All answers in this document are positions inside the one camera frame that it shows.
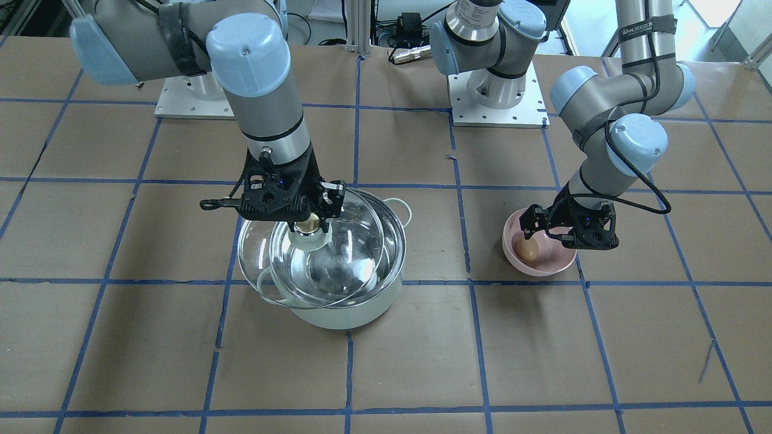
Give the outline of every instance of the velcro strap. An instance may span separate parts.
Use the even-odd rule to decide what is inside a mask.
[[[573,131],[572,138],[574,139],[574,143],[579,145],[580,150],[584,151],[584,145],[590,140],[590,137],[600,130],[606,122],[618,120],[626,114],[628,114],[628,111],[625,110],[624,107],[616,106],[593,117],[582,128]]]
[[[195,62],[193,45],[188,36],[188,3],[174,3],[158,8],[158,22],[166,42],[166,47],[174,60],[174,64],[184,76],[200,76],[206,74]]]
[[[651,19],[645,19],[643,21],[636,22],[635,24],[622,27],[621,29],[617,30],[619,43],[623,43],[625,41],[629,41],[630,39],[635,39],[639,36],[645,36],[654,32],[671,33],[675,35],[677,22],[678,20],[674,18],[673,14],[670,14],[664,16],[656,16]]]

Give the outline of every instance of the pink bowl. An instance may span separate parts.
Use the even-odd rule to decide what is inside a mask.
[[[504,255],[510,261],[510,263],[529,276],[552,276],[557,274],[574,263],[577,257],[577,251],[574,249],[566,249],[560,244],[560,241],[551,239],[544,233],[539,231],[533,234],[533,239],[539,244],[539,256],[535,263],[526,264],[515,254],[515,243],[523,239],[523,231],[520,230],[520,216],[527,209],[523,208],[506,220],[504,225],[504,231],[501,236],[501,243],[504,248]],[[550,229],[551,233],[568,233],[569,228],[554,228]]]

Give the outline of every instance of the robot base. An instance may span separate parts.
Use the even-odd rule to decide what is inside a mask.
[[[189,86],[190,79],[172,77],[164,81],[155,116],[171,119],[233,119],[233,112],[219,87]]]
[[[550,124],[544,98],[541,95],[536,70],[531,63],[526,73],[526,91],[520,103],[504,110],[485,107],[474,101],[466,91],[472,71],[448,76],[453,124],[459,127],[541,128]]]

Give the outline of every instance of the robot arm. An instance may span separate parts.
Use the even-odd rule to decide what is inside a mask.
[[[694,78],[676,63],[676,21],[670,0],[617,0],[623,74],[601,78],[587,66],[567,71],[550,98],[587,155],[548,209],[532,205],[520,218],[526,239],[537,231],[572,249],[613,249],[612,202],[651,212],[669,204],[643,175],[667,149],[667,133],[648,115],[678,108],[691,98]],[[432,55],[445,75],[474,70],[467,90],[480,104],[514,107],[523,76],[545,30],[541,11],[525,0],[458,0],[432,27]],[[665,203],[650,209],[618,196],[643,180]],[[554,235],[549,229],[571,230]]]
[[[104,84],[212,71],[248,150],[243,196],[201,207],[235,208],[245,219],[284,221],[293,230],[315,222],[307,229],[326,232],[326,219],[340,215],[345,184],[327,183],[319,173],[273,3],[140,3],[100,2],[73,21],[70,36],[83,68]]]
[[[525,92],[546,27],[544,14],[526,0],[458,0],[432,26],[432,57],[445,75],[475,71],[467,90],[476,102],[511,108]]]
[[[694,93],[694,77],[676,63],[676,23],[669,0],[617,0],[617,17],[623,74],[601,78],[579,66],[558,79],[550,92],[587,158],[551,207],[531,205],[521,217],[526,239],[544,229],[569,248],[613,249],[619,240],[612,202],[660,214],[670,211],[667,200],[643,175],[668,145],[664,128],[648,115],[685,104]],[[636,179],[657,193],[664,210],[618,198]],[[558,226],[571,230],[562,236],[549,234],[548,229]]]

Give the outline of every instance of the brown egg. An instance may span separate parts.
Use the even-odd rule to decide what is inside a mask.
[[[515,254],[525,263],[535,263],[539,258],[539,243],[535,237],[522,238],[515,243]]]

